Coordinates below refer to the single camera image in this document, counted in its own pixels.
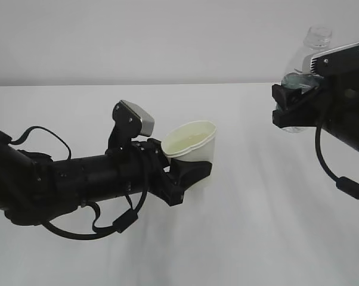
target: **white wall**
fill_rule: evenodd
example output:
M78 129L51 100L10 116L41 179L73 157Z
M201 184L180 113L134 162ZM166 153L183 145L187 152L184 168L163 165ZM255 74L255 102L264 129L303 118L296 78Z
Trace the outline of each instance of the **white wall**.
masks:
M316 23L359 39L359 0L0 0L0 85L279 80Z

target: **cable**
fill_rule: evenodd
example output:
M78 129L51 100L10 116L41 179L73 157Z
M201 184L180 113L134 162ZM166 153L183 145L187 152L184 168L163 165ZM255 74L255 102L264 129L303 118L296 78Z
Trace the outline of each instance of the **cable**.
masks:
M141 149L139 147L136 147L137 152L140 155L140 162L143 165L143 176L144 176L144 189L143 192L141 193L141 198L140 201L138 202L135 211L139 212L141 210L141 208L143 207L143 204L145 202L146 196L148 194L148 189L149 189L149 177L148 177L148 170L147 170L147 166L146 166L146 162L143 156L143 152L141 151Z
M321 129L323 128L323 124L326 118L326 114L329 110L329 106L321 112L320 118L318 120L316 126L316 133L315 133L315 150L317 159L323 168L323 170L327 173L329 177L331 177L336 182L337 189L343 191L344 193L354 197L355 199L359 200L359 183L347 178L347 177L337 177L328 167L327 163L324 160L324 157L321 153Z
M315 149L316 149L316 155L317 155L317 159L320 163L320 165L322 166L323 170L327 173L328 176L331 177L332 180L334 180L335 182L337 182L337 180L339 179L328 167L327 163L324 160L323 154L321 153L321 144L320 144L320 137L321 137L321 129L323 127L324 124L324 119L325 116L327 114L329 108L326 108L322 113L321 116L319 118L319 121L317 123L316 126L316 133L315 133Z
M30 128L28 128L26 131L24 131L24 133L21 135L21 137L19 137L18 140L15 141L11 141L10 144L11 145L20 145L22 143L24 143L27 138L29 137L30 133L32 130L35 129L42 129L48 133L50 133L52 136L54 136L55 138L57 138L61 143L63 143L64 146L66 146L67 150L68 150L68 158L67 160L71 160L71 156L72 156L72 152L70 147L67 145L67 143L65 143L58 135L56 135L54 132L48 130L47 128L44 128L42 126L31 126Z
M101 214L100 207L95 202L87 202L86 205L90 206L95 211L95 219L92 222L92 230L95 232L94 234L74 234L72 232L64 231L54 226L51 222L42 222L42 226L44 226L47 230L49 230L53 234L71 240L97 240L100 238L107 237L111 234L114 234L116 231L119 233L123 232L127 227L129 227L133 222L135 222L138 219L137 213L141 210L149 189L148 170L144 159L144 154L139 147L136 147L136 151L139 154L140 162L142 164L142 170L144 176L144 189L142 191L140 200L135 209L133 209L132 201L131 198L129 197L129 194L126 193L125 197L131 208L127 210L124 214L119 216L113 222L112 226L101 227L101 228L96 227L95 223L99 219Z

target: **cup rim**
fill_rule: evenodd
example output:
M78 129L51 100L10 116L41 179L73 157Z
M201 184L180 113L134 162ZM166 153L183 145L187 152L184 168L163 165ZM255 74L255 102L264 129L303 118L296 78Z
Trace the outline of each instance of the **cup rim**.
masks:
M175 153L167 153L165 152L163 146L162 146L162 143L164 142L164 140L169 137L170 135L172 135L174 132L178 131L179 129L185 127L185 126L188 126L188 125L192 125L192 124L195 124L195 123L210 123L212 126L213 126L213 131L202 141L194 144L194 145L191 145L179 152L175 152ZM193 150L196 150L204 145L206 145L207 143L209 143L211 140L215 139L215 134L216 134L216 125L214 123L212 123L211 121L209 120L196 120L196 121L192 121L192 122L188 122L188 123L185 123L181 126L178 126L177 128L173 129L172 131L170 131L167 136L164 138L164 140L162 141L161 143L161 147L162 147L162 151L164 152L165 156L167 156L167 158L175 158L175 157L181 157L183 155L186 155L188 153L190 153L191 151Z

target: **white paper cup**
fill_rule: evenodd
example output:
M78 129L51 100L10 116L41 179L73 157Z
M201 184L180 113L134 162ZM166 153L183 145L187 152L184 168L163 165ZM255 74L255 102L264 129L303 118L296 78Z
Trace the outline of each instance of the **white paper cup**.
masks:
M161 142L162 151L169 159L181 161L208 161L213 162L216 126L210 121L195 121L182 125ZM211 184L211 176L195 183L190 188L203 190ZM191 192L186 197L202 201L203 192Z

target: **black cable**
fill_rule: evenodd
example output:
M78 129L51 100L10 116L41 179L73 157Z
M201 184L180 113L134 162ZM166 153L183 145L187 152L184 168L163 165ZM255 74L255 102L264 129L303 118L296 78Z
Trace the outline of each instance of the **black cable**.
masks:
M30 128L28 128L26 131L24 131L24 133L21 135L21 137L19 137L18 140L12 141L10 142L11 145L20 145L22 143L24 143L26 141L26 139L29 137L30 133L32 130L35 129L42 129L48 133L50 133L52 136L54 136L55 138L57 138L61 143L63 143L64 146L66 146L66 148L68 149L68 158L67 160L71 159L72 156L72 152L70 147L67 145L67 143L65 143L58 135L56 135L54 132L48 130L47 128L44 128L42 126L31 126Z
M335 182L339 179L328 167L327 163L324 160L323 154L321 153L321 144L320 144L320 137L321 137L321 129L323 128L325 116L327 114L328 108L321 113L319 121L316 126L316 133L315 133L315 149L317 159L322 166L323 170L327 173L328 176L332 178Z
M137 152L140 155L140 162L142 164L142 169L143 169L143 176L144 176L144 189L143 192L141 193L141 198L135 208L136 212L139 212L141 210L141 208L143 207L143 204L145 202L146 196L148 194L148 189L149 189L149 177L148 177L148 170L147 170L147 165L143 156L143 152L141 151L141 149L139 147L136 147Z
M331 177L336 182L337 189L343 191L344 193L352 196L353 198L359 200L359 183L347 178L347 177L337 177L328 167L327 163L324 160L324 157L321 153L321 143L320 143L320 137L321 137L321 130L323 128L323 124L326 118L326 114L329 110L329 106L321 112L320 118L318 120L317 126L316 126L316 133L315 133L315 149L316 149L316 155L317 159L323 168L323 170L327 173L329 177Z
M141 208L145 202L145 199L146 199L146 196L148 193L148 189L149 189L148 170L147 170L147 165L146 165L146 162L144 159L143 152L141 151L141 149L139 147L136 147L136 151L139 153L140 162L142 164L142 170L143 170L143 176L144 176L144 189L142 191L140 200L135 209L133 209L132 201L131 201L131 198L129 197L129 194L126 193L125 197L129 203L129 205L131 206L131 208L126 213L122 214L118 219L116 219L112 226L99 228L99 227L95 226L95 223L101 214L100 207L98 206L97 203L87 202L86 205L90 206L95 211L95 219L92 223L92 230L94 230L96 232L94 234L74 234L72 232L64 231L64 230L54 226L51 222L42 222L42 225L47 230L51 231L53 234L56 234L63 238L68 238L70 240L97 240L99 238L104 238L111 234L114 234L116 231L119 232L120 226L115 224L115 222L117 220L119 220L123 215L127 214L130 211L135 212L135 215L137 216L137 213L141 210Z

